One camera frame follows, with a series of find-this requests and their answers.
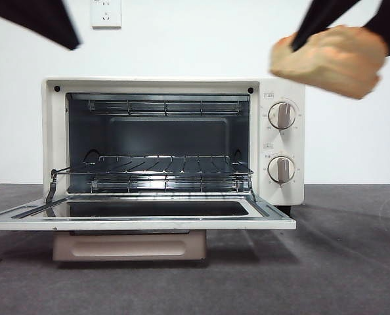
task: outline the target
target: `control knob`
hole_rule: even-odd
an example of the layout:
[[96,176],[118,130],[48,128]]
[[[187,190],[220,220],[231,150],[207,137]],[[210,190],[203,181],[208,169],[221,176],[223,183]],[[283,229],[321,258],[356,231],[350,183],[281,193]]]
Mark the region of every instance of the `control knob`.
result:
[[295,110],[289,102],[278,102],[271,106],[268,119],[272,126],[277,129],[287,129],[293,125]]
[[275,157],[268,164],[268,174],[279,184],[289,182],[294,177],[294,163],[285,156]]

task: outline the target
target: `hand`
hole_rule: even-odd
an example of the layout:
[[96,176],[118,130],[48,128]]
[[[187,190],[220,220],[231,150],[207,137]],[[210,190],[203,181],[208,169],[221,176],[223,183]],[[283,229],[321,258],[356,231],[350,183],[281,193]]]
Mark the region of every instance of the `hand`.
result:
[[366,28],[336,26],[310,36],[293,52],[294,37],[285,37],[272,48],[272,74],[357,99],[378,83],[388,54],[379,35]]

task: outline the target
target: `white knob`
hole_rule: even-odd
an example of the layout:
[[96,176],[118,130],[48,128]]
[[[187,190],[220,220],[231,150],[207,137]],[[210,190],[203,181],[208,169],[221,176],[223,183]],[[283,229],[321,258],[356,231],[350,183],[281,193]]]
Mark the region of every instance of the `white knob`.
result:
[[294,163],[285,156],[278,156],[268,164],[268,174],[271,179],[279,184],[291,181],[294,176]]
[[295,110],[289,102],[278,102],[271,106],[268,119],[272,126],[277,129],[287,129],[293,125]]

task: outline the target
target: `oven foot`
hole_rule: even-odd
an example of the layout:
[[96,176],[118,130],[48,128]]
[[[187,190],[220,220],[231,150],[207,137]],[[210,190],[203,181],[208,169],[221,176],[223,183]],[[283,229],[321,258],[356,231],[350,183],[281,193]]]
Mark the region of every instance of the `oven foot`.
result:
[[206,257],[206,249],[205,230],[128,235],[72,235],[69,232],[57,232],[54,237],[53,260],[200,260]]
[[276,207],[277,207],[278,210],[280,210],[281,212],[283,212],[287,216],[290,217],[292,215],[292,207],[291,207],[291,205],[277,205]]

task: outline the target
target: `wall socket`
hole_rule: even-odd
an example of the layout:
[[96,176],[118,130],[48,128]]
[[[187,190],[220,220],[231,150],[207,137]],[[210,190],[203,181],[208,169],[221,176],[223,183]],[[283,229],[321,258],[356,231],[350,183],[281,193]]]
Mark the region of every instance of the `wall socket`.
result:
[[122,0],[91,0],[93,28],[121,28]]

